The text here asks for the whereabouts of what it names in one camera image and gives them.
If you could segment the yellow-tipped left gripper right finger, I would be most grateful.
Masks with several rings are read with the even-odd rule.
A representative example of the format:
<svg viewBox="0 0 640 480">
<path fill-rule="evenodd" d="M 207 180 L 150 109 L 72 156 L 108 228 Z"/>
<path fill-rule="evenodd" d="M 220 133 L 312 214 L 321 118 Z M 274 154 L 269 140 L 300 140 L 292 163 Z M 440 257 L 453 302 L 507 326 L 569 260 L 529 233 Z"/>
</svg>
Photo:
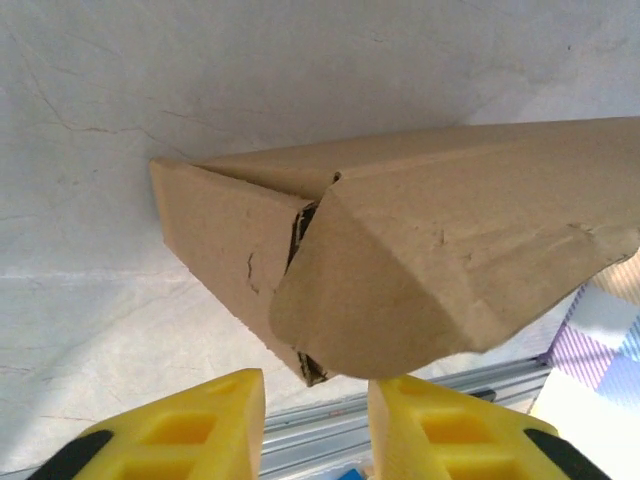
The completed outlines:
<svg viewBox="0 0 640 480">
<path fill-rule="evenodd" d="M 368 384 L 378 479 L 604 479 L 550 424 L 404 375 Z"/>
</svg>

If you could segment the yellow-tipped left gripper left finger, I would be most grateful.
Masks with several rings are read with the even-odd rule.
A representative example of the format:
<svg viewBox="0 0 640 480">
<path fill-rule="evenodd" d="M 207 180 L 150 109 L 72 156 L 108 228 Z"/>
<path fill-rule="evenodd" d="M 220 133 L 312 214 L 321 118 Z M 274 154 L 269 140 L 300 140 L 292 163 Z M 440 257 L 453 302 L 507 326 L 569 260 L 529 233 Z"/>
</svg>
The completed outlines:
<svg viewBox="0 0 640 480">
<path fill-rule="evenodd" d="M 261 370 L 243 369 L 105 419 L 37 479 L 256 479 L 265 423 Z"/>
</svg>

